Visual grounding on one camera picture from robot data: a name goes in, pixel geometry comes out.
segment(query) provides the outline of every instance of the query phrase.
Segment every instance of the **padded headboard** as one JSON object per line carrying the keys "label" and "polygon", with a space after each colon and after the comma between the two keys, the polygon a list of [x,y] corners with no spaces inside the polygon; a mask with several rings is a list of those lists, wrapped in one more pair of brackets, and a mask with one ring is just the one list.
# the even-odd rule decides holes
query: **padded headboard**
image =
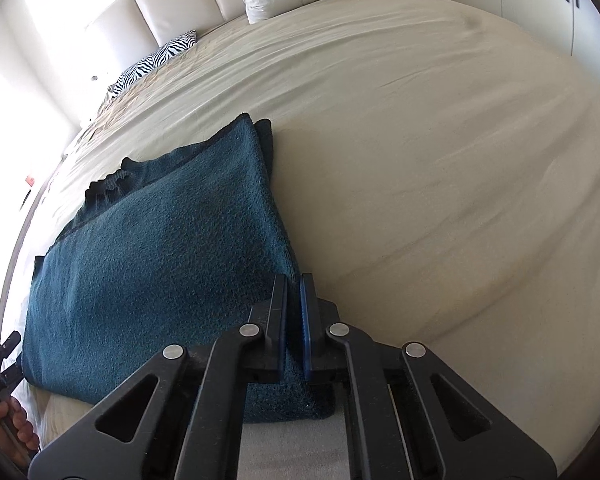
{"label": "padded headboard", "polygon": [[242,0],[116,0],[87,32],[119,74],[188,30],[204,34],[242,14]]}

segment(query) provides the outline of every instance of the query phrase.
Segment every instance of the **triangular cutout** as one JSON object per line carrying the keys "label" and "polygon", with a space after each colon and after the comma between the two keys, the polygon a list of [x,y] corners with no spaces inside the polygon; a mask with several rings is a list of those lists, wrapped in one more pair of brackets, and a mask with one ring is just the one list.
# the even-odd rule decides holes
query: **triangular cutout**
{"label": "triangular cutout", "polygon": [[456,439],[465,441],[491,428],[491,423],[443,376],[431,376],[431,384]]}
{"label": "triangular cutout", "polygon": [[158,378],[148,375],[96,421],[96,430],[131,442],[154,394]]}

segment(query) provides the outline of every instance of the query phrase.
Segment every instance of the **bed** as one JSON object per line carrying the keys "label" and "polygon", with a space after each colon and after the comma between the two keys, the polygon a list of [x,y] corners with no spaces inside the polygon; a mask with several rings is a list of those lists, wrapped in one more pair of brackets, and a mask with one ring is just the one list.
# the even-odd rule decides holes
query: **bed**
{"label": "bed", "polygon": [[[25,330],[33,259],[91,181],[247,111],[272,121],[272,192],[320,295],[379,342],[430,345],[563,471],[600,424],[600,85],[448,0],[322,0],[256,25],[240,6],[119,0],[94,22],[122,67],[178,28],[201,37],[70,147],[20,250],[3,337]],[[89,408],[16,395],[43,444]],[[243,441],[241,479],[348,478],[340,410],[247,426]]]}

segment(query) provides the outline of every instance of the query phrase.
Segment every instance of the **white leather headboard panel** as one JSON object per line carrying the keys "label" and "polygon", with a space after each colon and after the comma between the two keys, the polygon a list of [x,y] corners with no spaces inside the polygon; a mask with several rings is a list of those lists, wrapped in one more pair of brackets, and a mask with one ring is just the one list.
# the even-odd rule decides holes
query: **white leather headboard panel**
{"label": "white leather headboard panel", "polygon": [[158,45],[188,30],[204,34],[224,22],[216,0],[136,0]]}
{"label": "white leather headboard panel", "polygon": [[158,48],[135,0],[116,0],[89,26],[110,72],[122,72]]}
{"label": "white leather headboard panel", "polygon": [[114,60],[102,72],[117,76],[188,30],[200,36],[242,14],[242,0],[116,0],[87,31]]}

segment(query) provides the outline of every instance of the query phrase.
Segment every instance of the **zebra print pillow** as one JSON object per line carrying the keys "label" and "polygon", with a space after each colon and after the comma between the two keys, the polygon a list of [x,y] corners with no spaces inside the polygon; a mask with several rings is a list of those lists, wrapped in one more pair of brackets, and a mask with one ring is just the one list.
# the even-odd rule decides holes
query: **zebra print pillow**
{"label": "zebra print pillow", "polygon": [[171,59],[171,57],[177,56],[182,52],[186,52],[192,46],[194,46],[195,43],[195,30],[185,32],[183,35],[168,41],[154,53],[149,54],[147,57],[127,68],[120,75],[118,80],[107,89],[108,94],[110,94],[110,98],[118,97],[123,91],[138,81],[138,79],[147,75],[149,72],[152,72],[160,65],[166,63],[169,59]]}

